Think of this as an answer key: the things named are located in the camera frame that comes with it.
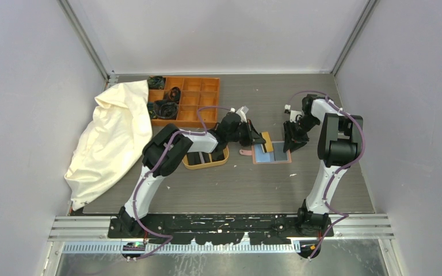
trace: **purple cable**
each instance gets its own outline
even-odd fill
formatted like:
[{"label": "purple cable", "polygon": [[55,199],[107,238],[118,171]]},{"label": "purple cable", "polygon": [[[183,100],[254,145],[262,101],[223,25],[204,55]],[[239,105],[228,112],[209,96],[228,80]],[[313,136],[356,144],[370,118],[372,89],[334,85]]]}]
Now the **purple cable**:
[{"label": "purple cable", "polygon": [[328,228],[326,229],[325,233],[321,236],[318,245],[317,245],[316,248],[313,250],[313,253],[311,253],[311,255],[309,256],[308,259],[311,260],[311,259],[313,258],[313,256],[314,256],[314,254],[316,254],[316,252],[318,251],[318,249],[321,247],[321,243],[323,242],[323,240],[325,239],[325,237],[326,237],[326,235],[329,233],[329,231],[334,227],[334,225],[337,224],[337,223],[339,223],[340,221],[342,221],[342,220],[344,220],[345,218],[348,217],[348,214],[345,214],[345,213],[342,213],[342,212],[339,212],[339,211],[333,209],[333,208],[331,207],[331,205],[329,205],[329,203],[327,203],[327,194],[328,194],[329,188],[331,187],[331,184],[333,183],[333,180],[334,180],[334,178],[335,178],[335,175],[337,175],[340,171],[342,171],[342,170],[344,170],[344,169],[346,169],[346,168],[349,168],[350,166],[352,166],[352,165],[354,165],[355,163],[357,163],[357,162],[361,159],[361,157],[363,156],[363,153],[365,152],[365,136],[363,135],[363,130],[362,130],[361,126],[357,123],[357,121],[356,121],[352,116],[350,116],[350,114],[348,114],[347,112],[343,111],[343,109],[340,109],[337,105],[335,105],[334,103],[330,102],[330,101],[329,101],[329,96],[328,96],[328,94],[326,94],[326,93],[324,93],[324,92],[316,91],[316,90],[305,90],[305,91],[300,91],[300,92],[297,92],[296,94],[292,95],[292,97],[289,99],[289,102],[288,102],[287,104],[290,105],[292,99],[293,99],[296,95],[299,95],[299,94],[301,94],[301,93],[317,93],[317,94],[322,94],[322,95],[324,95],[324,96],[325,96],[325,100],[326,100],[326,102],[327,102],[327,103],[328,103],[328,104],[329,104],[334,110],[336,110],[337,112],[343,114],[345,117],[347,117],[347,118],[350,119],[350,121],[353,123],[353,125],[355,125],[355,126],[357,127],[357,129],[358,129],[358,131],[359,131],[359,133],[360,133],[360,136],[361,136],[361,151],[360,151],[360,154],[357,156],[357,158],[355,158],[355,160],[353,160],[353,161],[351,161],[350,163],[345,164],[345,165],[341,166],[340,168],[338,168],[338,169],[334,172],[334,174],[331,176],[331,178],[330,178],[329,181],[328,181],[328,184],[326,185],[325,192],[324,192],[324,194],[323,194],[323,199],[322,199],[322,200],[324,200],[325,205],[326,205],[326,207],[327,207],[328,209],[330,209],[330,210],[331,210],[333,213],[335,213],[335,214],[339,214],[339,215],[342,216],[342,217],[340,217],[339,219],[337,219],[336,221],[334,221],[333,223],[331,223],[331,224],[328,226]]},{"label": "purple cable", "polygon": [[[201,111],[201,110],[203,110],[203,109],[208,109],[208,108],[217,108],[217,109],[230,110],[229,108],[225,108],[225,107],[222,107],[222,106],[203,106],[202,108],[198,109],[198,110],[197,110],[197,117],[199,118],[199,120],[201,121],[201,124],[203,125],[204,133],[192,133],[192,132],[190,132],[190,131],[176,131],[176,132],[174,132],[174,134],[172,134],[172,136],[170,137],[169,142],[167,143],[167,145],[166,145],[166,147],[165,147],[165,150],[163,150],[163,153],[162,153],[162,155],[160,156],[160,158],[158,159],[158,161],[157,161],[157,163],[155,164],[155,166],[154,166],[150,171],[148,171],[148,172],[144,175],[143,178],[141,178],[141,179],[139,180],[138,185],[136,185],[136,188],[135,188],[135,190],[133,191],[133,198],[136,198],[136,195],[138,194],[138,191],[139,191],[141,185],[143,184],[144,180],[146,179],[146,177],[147,177],[149,174],[153,173],[156,169],[158,169],[158,167],[159,167],[160,164],[162,163],[163,159],[164,159],[165,156],[167,155],[167,152],[169,151],[170,146],[172,145],[172,143],[173,143],[173,141],[174,141],[174,139],[175,139],[175,137],[176,137],[177,135],[179,135],[179,134],[181,134],[181,133],[183,133],[183,134],[195,135],[195,136],[204,136],[204,135],[206,135],[206,133],[207,133],[207,127],[206,127],[206,125],[205,125],[203,119],[201,118],[201,114],[199,113],[199,111]],[[167,238],[167,240],[166,240],[165,242],[163,242],[161,245],[159,245],[157,248],[155,248],[155,249],[153,249],[152,251],[150,251],[150,252],[148,252],[148,253],[146,253],[146,254],[143,254],[143,255],[141,255],[140,257],[136,258],[136,260],[140,260],[140,259],[144,259],[144,258],[146,258],[146,257],[151,256],[153,253],[155,253],[155,252],[157,252],[158,250],[160,250],[160,249],[161,249],[163,246],[165,246],[167,243],[170,243],[170,241],[173,239],[173,236],[172,236],[172,235],[163,235],[163,234],[160,234],[160,233],[153,232],[152,230],[150,230],[150,229],[148,229],[146,226],[144,226],[143,223],[140,221],[140,218],[138,217],[138,213],[137,213],[137,211],[136,211],[136,199],[133,199],[133,212],[134,212],[134,215],[135,215],[135,220],[136,220],[136,222],[138,222],[138,224],[140,225],[141,228],[143,228],[143,230],[145,230],[146,232],[148,232],[148,233],[150,233],[150,234],[152,234],[152,235],[154,235],[154,236],[157,236],[157,237],[165,237],[165,238]],[[102,272],[104,272],[105,270],[110,269],[113,265],[115,265],[116,263],[119,263],[119,262],[122,262],[122,260],[117,261],[117,262],[114,262],[114,263],[111,263],[111,264],[107,265],[106,267],[104,267],[103,269],[99,270],[98,272],[95,272],[95,273],[81,273],[81,275],[87,275],[87,276],[99,275],[99,274],[101,274]],[[73,268],[73,266],[70,267],[70,269],[69,269],[67,275],[69,275],[70,272],[71,272],[72,270],[75,270],[75,269]]]}]

